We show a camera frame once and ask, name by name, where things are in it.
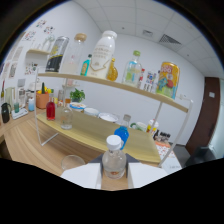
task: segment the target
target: plastic bottle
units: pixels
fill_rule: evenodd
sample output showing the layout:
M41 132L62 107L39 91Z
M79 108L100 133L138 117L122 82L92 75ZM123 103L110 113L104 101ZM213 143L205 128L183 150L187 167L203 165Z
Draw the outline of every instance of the plastic bottle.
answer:
M159 81L159 73L160 73L160 71L158 71L158 74L156 74L156 77L153 81L152 88L151 88L151 93L156 93L156 88L157 88L158 81Z
M107 80L115 81L118 76L117 69L114 67L115 58L112 58L110 68L107 73Z
M28 110L29 111L34 111L34 98L29 99Z
M54 98L51 98L51 101L49 101L46 105L46 116L47 120L53 121L55 120L55 104L54 104Z
M144 77L144 72L145 72L145 69L143 68L142 69L142 72L141 72L141 75L140 75L140 78L139 78L139 81L138 81L138 86L137 88L141 88L141 84L142 84L142 80L143 80L143 77Z
M134 51L132 60L127 62L122 79L123 84L133 87L138 86L138 81L142 71L142 66L138 62L140 54L140 51Z
M70 99L65 99L65 107L61 111L61 128L69 130L72 128L73 112L70 108Z
M115 50L117 34L113 31L105 31L97 42L92 54L87 76L106 79L112 55Z
M80 75L83 75L83 76L87 75L87 71L88 71L88 68L89 68L89 64L90 64L91 58L92 58L92 55L89 54L88 55L88 59L83 62L82 70L81 70Z
M125 114L121 126L118 129L116 129L114 132L115 135L118 135L121 137L121 140L122 140L121 150L124 148L129 137L128 127L129 127L130 120L131 120L131 116L128 114Z
M107 147L102 158L104 172L111 179L119 179L124 175L126 167L126 155L121 148L121 138L117 135L107 137Z
M86 34L78 33L75 35L74 41L69 43L62 61L60 73L77 75L86 37Z

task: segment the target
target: white bowl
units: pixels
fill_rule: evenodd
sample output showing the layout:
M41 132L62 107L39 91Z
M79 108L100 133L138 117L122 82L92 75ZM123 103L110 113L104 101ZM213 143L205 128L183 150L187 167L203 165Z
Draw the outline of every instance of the white bowl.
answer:
M97 117L99 115L99 111L94 108L85 108L84 114Z
M113 123L118 121L118 117L115 116L114 114L110 114L110 113L100 113L99 118L101 118L105 121L113 122Z
M70 103L70 108L74 111L81 112L86 108L86 105L83 103L72 102Z

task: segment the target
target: ceiling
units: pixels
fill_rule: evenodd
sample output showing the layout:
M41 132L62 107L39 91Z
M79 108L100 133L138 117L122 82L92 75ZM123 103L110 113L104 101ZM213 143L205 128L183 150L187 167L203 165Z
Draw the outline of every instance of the ceiling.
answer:
M162 44L184 57L204 76L224 78L222 65L203 34L171 8L153 0L73 1L89 13L101 32L113 30ZM164 34L165 41L160 42Z

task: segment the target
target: kettle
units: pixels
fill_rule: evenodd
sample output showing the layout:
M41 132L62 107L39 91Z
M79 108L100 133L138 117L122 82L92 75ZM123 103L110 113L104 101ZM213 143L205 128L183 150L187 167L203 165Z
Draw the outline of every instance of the kettle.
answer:
M3 123L7 123L9 121L9 109L8 106L10 106L8 103L2 104L2 120Z
M14 89L14 100L15 100L15 87L8 87L7 89L5 89L5 91L6 91L5 102L11 106L9 109L9 113L11 113L12 108L13 108L13 99L12 99L12 90L13 89Z

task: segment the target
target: clear plastic bottle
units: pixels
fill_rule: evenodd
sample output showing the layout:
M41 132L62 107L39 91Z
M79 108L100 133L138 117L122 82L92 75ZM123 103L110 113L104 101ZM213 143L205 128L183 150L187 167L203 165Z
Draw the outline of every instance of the clear plastic bottle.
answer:
M115 135L118 135L121 137L121 140L122 140L121 150L124 148L129 137L128 127L129 127L130 120L131 120L131 116L128 114L125 114L121 126L114 131Z
M119 179L125 173L126 155L121 148L121 138L117 135L110 135L107 137L107 147L102 158L104 172L107 177L111 179Z
M140 75L140 78L139 78L139 81L138 81L138 86L137 86L138 89L141 88L141 84L142 84L143 77L144 77L144 72L145 72L145 69L143 68L142 72L141 72L141 75Z
M139 63L140 51L133 52L132 60L128 61L124 70L122 83L137 87L141 75L142 66Z
M77 69L86 37L86 34L78 33L74 41L69 43L60 67L60 73L77 75Z
M159 81L159 73L160 73L160 71L158 71L158 74L156 74L156 77L153 81L152 88L151 88L151 93L156 93L156 88L157 88L158 81Z
M61 111L61 128L65 130L72 128L73 112L69 103L70 99L65 99L65 107Z

